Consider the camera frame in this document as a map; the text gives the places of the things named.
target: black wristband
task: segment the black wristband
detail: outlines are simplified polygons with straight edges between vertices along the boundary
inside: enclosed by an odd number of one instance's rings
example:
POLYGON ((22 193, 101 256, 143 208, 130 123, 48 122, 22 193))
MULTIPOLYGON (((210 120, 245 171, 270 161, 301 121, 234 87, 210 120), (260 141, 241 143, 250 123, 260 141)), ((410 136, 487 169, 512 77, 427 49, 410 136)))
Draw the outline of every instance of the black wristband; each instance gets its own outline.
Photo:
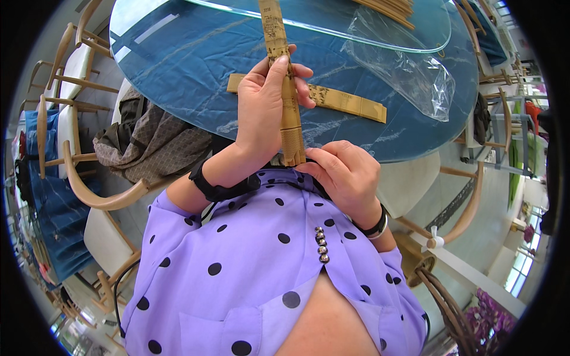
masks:
POLYGON ((360 230, 360 232, 362 232, 364 234, 364 236, 370 236, 372 234, 375 234, 377 232, 382 232, 382 229, 384 228, 384 225, 386 224, 386 208, 384 208, 384 205, 380 204, 380 206, 382 207, 382 214, 380 215, 380 220, 378 220, 378 223, 376 225, 374 225, 372 228, 368 229, 368 230, 363 230, 360 227, 358 227, 358 225, 355 224, 356 228, 358 230, 360 230))

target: bamboo slip with calligraphy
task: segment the bamboo slip with calligraphy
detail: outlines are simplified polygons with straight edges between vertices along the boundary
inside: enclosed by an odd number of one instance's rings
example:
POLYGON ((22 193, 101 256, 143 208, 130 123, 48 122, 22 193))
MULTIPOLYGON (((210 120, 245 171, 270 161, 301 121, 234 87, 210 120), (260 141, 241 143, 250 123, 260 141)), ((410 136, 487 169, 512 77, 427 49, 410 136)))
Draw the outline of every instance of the bamboo slip with calligraphy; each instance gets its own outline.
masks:
POLYGON ((281 15, 281 8, 277 0, 259 0, 259 12, 263 23, 263 35, 271 67, 275 60, 282 55, 289 57, 287 75, 283 80, 283 118, 281 119, 281 144, 285 165, 293 167, 305 163, 305 147, 301 131, 301 117, 299 116, 299 103, 295 91, 293 66, 289 45, 285 35, 285 26, 281 15))

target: wrist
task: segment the wrist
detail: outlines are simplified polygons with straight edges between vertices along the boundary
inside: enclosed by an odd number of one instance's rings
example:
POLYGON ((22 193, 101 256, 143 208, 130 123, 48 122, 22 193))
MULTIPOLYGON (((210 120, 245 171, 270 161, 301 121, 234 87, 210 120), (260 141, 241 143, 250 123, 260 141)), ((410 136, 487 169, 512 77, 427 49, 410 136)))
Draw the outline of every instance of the wrist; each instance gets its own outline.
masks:
POLYGON ((374 197, 371 204, 360 209, 360 212, 351 215, 352 222, 362 230, 373 228, 382 216, 382 206, 378 198, 374 197))
POLYGON ((263 165, 233 143, 204 162, 202 175, 212 186, 231 188, 263 165))

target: black cable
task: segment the black cable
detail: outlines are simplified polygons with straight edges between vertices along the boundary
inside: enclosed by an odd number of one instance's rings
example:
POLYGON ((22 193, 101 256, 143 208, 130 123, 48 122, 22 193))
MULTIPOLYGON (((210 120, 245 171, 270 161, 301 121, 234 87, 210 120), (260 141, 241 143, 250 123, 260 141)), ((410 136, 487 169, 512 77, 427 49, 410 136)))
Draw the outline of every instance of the black cable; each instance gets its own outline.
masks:
POLYGON ((119 324, 119 330, 121 331, 122 338, 125 338, 125 331, 123 331, 123 328, 121 328, 121 318, 119 317, 119 305, 117 304, 117 286, 119 285, 121 279, 123 279, 124 275, 129 272, 134 266, 138 265, 140 261, 141 259, 138 259, 135 263, 130 265, 115 281, 115 314, 117 315, 117 324, 119 324))

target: bag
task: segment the bag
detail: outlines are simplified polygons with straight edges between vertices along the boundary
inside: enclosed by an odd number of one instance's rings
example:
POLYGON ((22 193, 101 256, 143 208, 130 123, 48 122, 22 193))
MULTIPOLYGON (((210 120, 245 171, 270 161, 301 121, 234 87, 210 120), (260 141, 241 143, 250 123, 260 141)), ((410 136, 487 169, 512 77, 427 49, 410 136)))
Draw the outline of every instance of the bag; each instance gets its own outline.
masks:
POLYGON ((487 110, 488 103, 481 93, 477 96, 477 102, 475 103, 475 109, 473 110, 473 138, 480 144, 483 145, 487 138, 487 130, 489 130, 489 123, 491 122, 491 114, 487 110))
POLYGON ((121 123, 93 139, 99 162, 131 183, 183 175, 209 152, 211 134, 152 104, 131 88, 119 105, 121 123))

